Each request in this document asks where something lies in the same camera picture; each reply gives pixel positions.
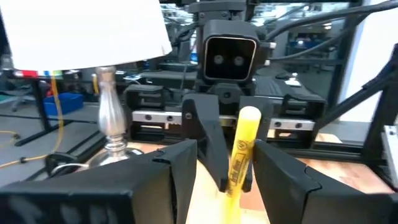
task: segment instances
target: white surface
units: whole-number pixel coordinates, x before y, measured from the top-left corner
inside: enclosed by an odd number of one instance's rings
[[[0,0],[14,66],[67,70],[171,51],[159,0]]]
[[[286,80],[285,83],[289,86],[301,86],[300,82],[297,81],[295,78],[290,78],[289,80]]]
[[[367,0],[365,4],[380,2],[382,0]],[[340,93],[340,102],[359,91],[390,59],[392,48],[398,43],[398,30],[393,28],[396,21],[398,21],[398,9],[393,9],[371,14],[357,28]],[[340,120],[370,122],[379,98],[378,93],[345,113]]]

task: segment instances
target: black cable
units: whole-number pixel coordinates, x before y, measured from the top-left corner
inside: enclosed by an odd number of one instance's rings
[[[288,16],[288,15],[290,15],[290,14],[293,14],[293,13],[297,12],[297,11],[300,11],[300,10],[302,10],[303,8],[307,7],[307,6],[311,6],[311,3],[304,4],[304,5],[300,6],[300,7],[297,7],[297,8],[295,8],[295,9],[290,10],[290,11],[287,11],[285,14],[279,16],[278,18],[271,19],[271,20],[269,20],[269,21],[265,21],[265,22],[262,24],[262,26],[265,27],[265,26],[267,26],[267,25],[269,25],[269,24],[271,24],[271,23],[273,23],[273,22],[278,21],[279,19],[281,19],[281,18],[283,18],[283,17],[285,17],[285,16]]]
[[[359,16],[352,26],[349,26],[348,28],[345,28],[337,36],[332,37],[329,40],[326,40],[325,42],[323,42],[321,44],[318,44],[318,45],[316,45],[316,46],[314,46],[314,47],[312,47],[310,49],[304,50],[304,51],[296,53],[296,54],[288,55],[288,56],[277,57],[277,58],[269,58],[268,60],[273,61],[273,62],[274,61],[280,61],[280,60],[290,60],[290,59],[293,59],[293,58],[304,56],[306,54],[310,54],[310,53],[312,53],[314,51],[317,51],[317,50],[325,49],[325,48],[333,45],[334,43],[338,42],[341,38],[343,38],[344,36],[348,35],[350,32],[352,32],[353,29],[355,29],[355,27],[357,25],[359,25],[362,21],[365,20],[365,18],[368,17],[368,15],[369,14]]]
[[[174,35],[174,37],[170,41],[172,46],[175,46],[176,44],[178,44],[178,42],[180,41],[180,38],[182,38],[182,36],[184,36],[184,34],[187,33],[192,36],[195,29],[197,28],[197,25],[198,24],[196,22],[194,22],[189,25],[181,27],[181,29]]]
[[[348,8],[348,9],[342,9],[342,10],[335,11],[335,12],[327,12],[324,14],[311,16],[308,18],[304,18],[304,19],[300,19],[300,20],[291,22],[290,24],[287,24],[286,26],[283,26],[279,29],[276,29],[276,30],[270,32],[266,37],[266,41],[271,41],[279,34],[282,34],[283,32],[288,31],[289,29],[294,28],[294,27],[313,24],[316,22],[322,22],[325,20],[339,19],[342,17],[353,16],[353,15],[357,15],[357,14],[370,14],[370,13],[374,13],[374,12],[381,12],[381,11],[394,9],[397,7],[398,7],[398,1],[394,0],[394,1],[385,1],[385,2],[376,4],[376,5],[372,5],[372,6],[358,6],[358,7]]]
[[[178,25],[181,25],[182,24],[182,22],[180,22],[180,21],[177,21],[177,20],[175,20],[175,19],[172,19],[172,18],[169,18],[169,17],[163,17],[165,20],[168,20],[168,21],[170,21],[170,22],[173,22],[173,23],[176,23],[176,24],[178,24]]]
[[[193,49],[195,49],[196,46],[197,46],[196,44],[192,45],[189,55],[192,54]],[[183,96],[183,91],[184,91],[185,79],[187,78],[188,65],[190,65],[190,60],[188,60],[188,62],[185,64],[184,71],[183,71],[183,74],[182,74],[181,85],[180,85],[181,101],[182,101],[182,96]]]

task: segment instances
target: yellow marker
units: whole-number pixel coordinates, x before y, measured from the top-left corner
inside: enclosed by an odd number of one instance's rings
[[[224,224],[241,223],[239,201],[249,161],[252,158],[252,149],[260,119],[261,112],[253,106],[246,106],[239,112],[231,162],[229,163],[225,204],[223,207],[225,209]]]

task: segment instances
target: wooden table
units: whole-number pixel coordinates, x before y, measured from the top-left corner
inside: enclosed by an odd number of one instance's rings
[[[341,142],[332,134],[319,134],[317,141]],[[129,147],[138,148],[145,153],[162,148],[162,145],[129,143]],[[318,161],[314,159],[300,159],[308,166],[354,187],[367,194],[393,193],[393,191],[370,168],[363,164],[348,162]],[[197,162],[197,176],[193,187],[188,224],[221,223],[221,205],[224,194],[219,192],[216,184],[206,168]],[[252,190],[241,197],[242,224],[269,223],[267,213],[262,202],[256,178],[253,177]]]

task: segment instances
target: cable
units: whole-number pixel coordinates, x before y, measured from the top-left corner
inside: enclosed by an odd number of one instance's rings
[[[52,87],[52,91],[53,91],[53,97],[54,97],[54,101],[55,101],[55,106],[57,107],[57,112],[58,112],[58,137],[57,137],[57,143],[55,144],[55,147],[53,149],[53,152],[55,152],[56,150],[58,150],[61,142],[62,142],[62,137],[63,137],[63,116],[62,116],[62,110],[61,110],[61,103],[58,97],[58,89],[57,89],[57,80],[55,79],[55,73],[53,72],[52,76],[51,76],[51,87]],[[38,159],[44,159],[46,155],[41,155],[41,156],[35,156],[35,157],[21,157],[19,160],[16,161],[12,161],[12,162],[7,162],[5,164],[1,164],[0,165],[0,169],[1,168],[5,168],[7,166],[11,166],[14,164],[23,164],[29,161],[34,161],[34,160],[38,160]]]
[[[170,21],[170,22],[174,22],[174,23],[176,23],[176,24],[178,24],[178,25],[181,25],[181,24],[183,24],[182,22],[180,22],[180,21],[177,21],[177,20],[175,20],[175,19],[172,19],[172,18],[169,18],[169,17],[163,17],[165,20],[168,20],[168,21]]]
[[[342,17],[353,16],[353,15],[357,15],[357,14],[370,14],[370,13],[374,13],[374,12],[381,12],[381,11],[394,9],[397,7],[398,7],[398,1],[394,0],[394,1],[385,1],[385,2],[376,4],[376,5],[372,5],[372,6],[351,7],[348,9],[342,9],[342,10],[335,11],[335,12],[327,12],[324,14],[311,16],[308,18],[293,21],[290,24],[287,24],[281,28],[278,28],[278,29],[270,32],[266,36],[266,41],[270,41],[270,40],[274,39],[276,36],[278,36],[279,34],[285,32],[285,31],[288,31],[289,29],[294,28],[294,27],[304,26],[307,24],[313,24],[316,22],[322,22],[325,20],[339,19]]]
[[[178,44],[180,38],[184,36],[185,33],[188,32],[191,36],[195,32],[195,29],[197,28],[198,24],[196,22],[191,23],[189,25],[181,27],[181,29],[172,37],[172,40],[170,41],[172,46],[176,46]]]
[[[293,58],[297,58],[297,57],[301,57],[304,56],[306,54],[310,54],[314,51],[317,50],[322,50],[325,49],[327,47],[329,47],[330,45],[338,42],[341,38],[343,38],[344,36],[346,36],[347,34],[349,34],[357,25],[359,25],[362,21],[364,21],[369,14],[367,15],[362,15],[359,16],[358,19],[355,21],[355,23],[350,26],[349,28],[345,28],[342,32],[340,32],[337,36],[330,38],[329,40],[326,40],[325,42],[318,44],[310,49],[304,50],[302,52],[296,53],[296,54],[292,54],[292,55],[288,55],[288,56],[283,56],[283,57],[277,57],[277,58],[269,58],[268,60],[270,61],[280,61],[280,60],[290,60]]]
[[[293,14],[293,13],[299,11],[299,10],[302,10],[303,8],[305,8],[305,7],[307,7],[307,6],[311,6],[311,3],[304,4],[304,5],[300,6],[300,7],[297,7],[297,8],[295,8],[295,9],[290,10],[290,11],[287,11],[285,14],[279,16],[278,18],[271,19],[271,20],[269,20],[269,21],[265,21],[265,22],[262,24],[262,26],[265,27],[265,26],[267,26],[267,25],[269,25],[269,24],[271,24],[271,23],[273,23],[273,22],[278,21],[279,19],[281,19],[281,18],[283,18],[283,17],[285,17],[285,16],[288,16],[288,15]]]
[[[93,77],[93,89],[95,94],[100,93],[100,89],[98,88],[98,78],[96,74],[91,75]]]
[[[189,55],[192,54],[193,49],[195,49],[196,46],[197,46],[196,43],[192,45],[192,47],[190,49],[190,52],[189,52]],[[190,65],[190,64],[191,64],[190,60],[188,60],[188,62],[184,66],[184,71],[183,71],[183,74],[182,74],[181,85],[180,85],[181,100],[182,100],[182,96],[183,96],[183,89],[184,89],[185,79],[187,77],[187,69],[188,69],[188,65]]]

